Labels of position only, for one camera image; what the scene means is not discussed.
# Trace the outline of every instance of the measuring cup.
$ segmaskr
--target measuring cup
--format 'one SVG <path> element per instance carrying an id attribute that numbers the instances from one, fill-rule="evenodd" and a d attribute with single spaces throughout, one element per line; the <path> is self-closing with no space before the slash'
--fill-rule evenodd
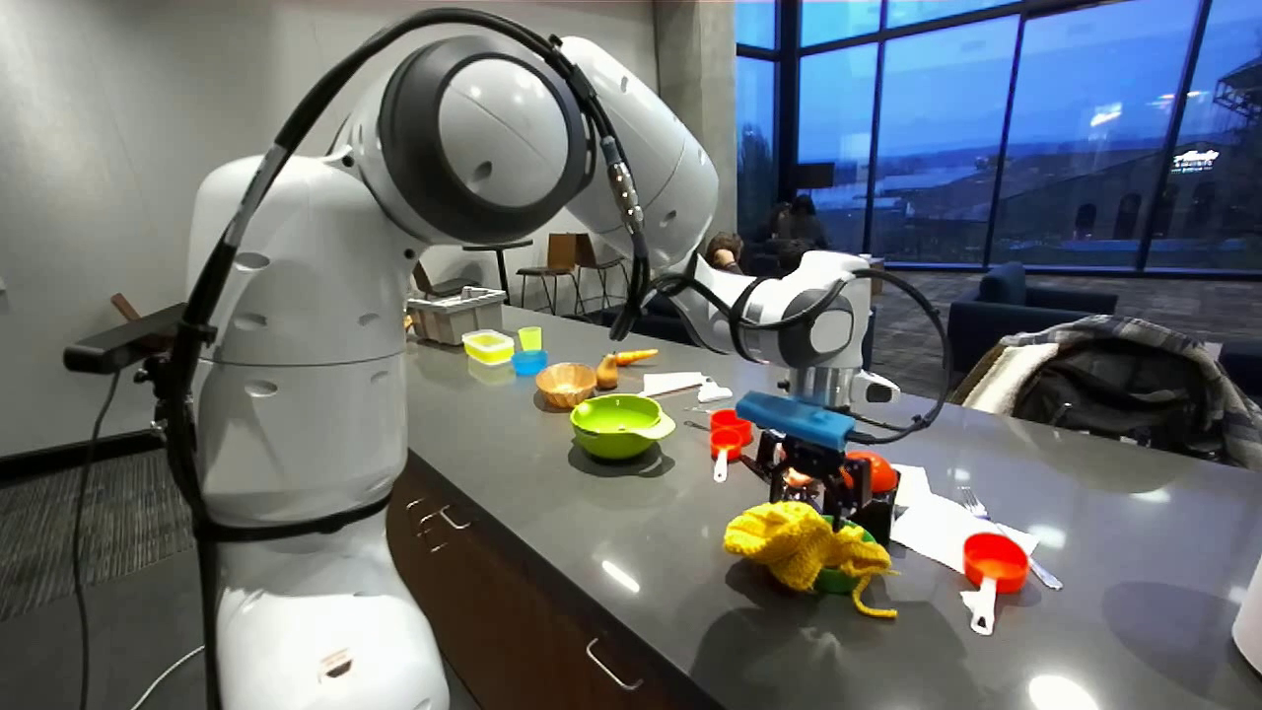
<path id="1" fill-rule="evenodd" d="M 1015 537 L 974 533 L 961 542 L 961 575 L 977 593 L 961 593 L 972 629 L 995 635 L 995 595 L 1019 595 L 1026 588 L 1030 555 Z"/>
<path id="2" fill-rule="evenodd" d="M 727 482 L 727 462 L 750 446 L 752 426 L 739 409 L 712 409 L 714 482 Z"/>

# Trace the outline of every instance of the kitchen island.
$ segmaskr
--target kitchen island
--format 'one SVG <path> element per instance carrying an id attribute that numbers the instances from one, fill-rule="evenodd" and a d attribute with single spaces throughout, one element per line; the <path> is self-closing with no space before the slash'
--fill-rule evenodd
<path id="1" fill-rule="evenodd" d="M 539 324 L 554 365 L 660 346 L 642 370 L 705 370 L 768 388 L 739 357 Z M 412 350 L 413 462 L 392 504 L 393 562 L 451 668 L 480 708 L 1260 708 L 1262 675 L 1231 647 L 1231 620 L 1262 555 L 1262 476 L 946 407 L 889 446 L 939 493 L 959 484 L 990 518 L 1040 542 L 1065 588 L 1026 584 L 972 630 L 952 567 L 892 547 L 872 588 L 896 624 L 839 595 L 792 595 L 722 547 L 722 530 L 765 484 L 734 466 L 719 484 L 705 407 L 660 397 L 679 430 L 642 462 L 598 466 L 566 414 L 534 403 L 509 367 L 463 350 Z M 909 424 L 923 397 L 892 407 Z"/>

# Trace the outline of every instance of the green bowl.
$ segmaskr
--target green bowl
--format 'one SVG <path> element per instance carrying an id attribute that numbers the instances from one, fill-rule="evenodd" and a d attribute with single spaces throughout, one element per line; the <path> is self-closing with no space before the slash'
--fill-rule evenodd
<path id="1" fill-rule="evenodd" d="M 626 462 L 676 430 L 676 417 L 642 395 L 598 395 L 568 414 L 587 459 Z"/>

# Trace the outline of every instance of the wall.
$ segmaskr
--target wall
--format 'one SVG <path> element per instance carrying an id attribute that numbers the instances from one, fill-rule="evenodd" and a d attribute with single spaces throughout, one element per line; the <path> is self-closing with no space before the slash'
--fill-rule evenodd
<path id="1" fill-rule="evenodd" d="M 140 313 L 179 304 L 199 183 L 266 152 L 340 54 L 413 8 L 438 4 L 0 0 L 0 459 L 88 439 L 108 378 L 67 374 L 61 350 L 123 324 L 112 291 L 128 291 Z M 476 8 L 550 35 L 587 35 L 655 84 L 648 0 Z M 340 107 L 315 128 L 312 152 L 332 138 Z M 451 259 L 463 255 L 428 255 L 434 275 Z M 141 430 L 146 417 L 152 391 L 123 378 L 102 433 Z"/>
<path id="2" fill-rule="evenodd" d="M 712 234 L 739 234 L 734 8 L 714 0 L 655 0 L 655 28 L 660 91 L 719 171 Z"/>

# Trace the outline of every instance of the red object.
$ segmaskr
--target red object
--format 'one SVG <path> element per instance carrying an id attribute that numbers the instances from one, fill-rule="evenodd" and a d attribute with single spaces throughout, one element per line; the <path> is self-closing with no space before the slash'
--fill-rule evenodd
<path id="1" fill-rule="evenodd" d="M 743 454 L 752 439 L 752 426 L 739 409 L 712 409 L 712 459 Z"/>
<path id="2" fill-rule="evenodd" d="M 896 466 L 892 466 L 884 454 L 877 454 L 877 450 L 846 450 L 846 459 L 847 459 L 847 462 L 867 462 L 867 489 L 872 489 L 872 499 L 889 499 L 889 493 L 901 489 L 901 475 L 896 475 Z"/>
<path id="3" fill-rule="evenodd" d="M 977 588 L 988 575 L 995 593 L 1019 595 L 1026 588 L 1030 555 L 1015 537 L 974 533 L 961 542 L 961 575 Z"/>

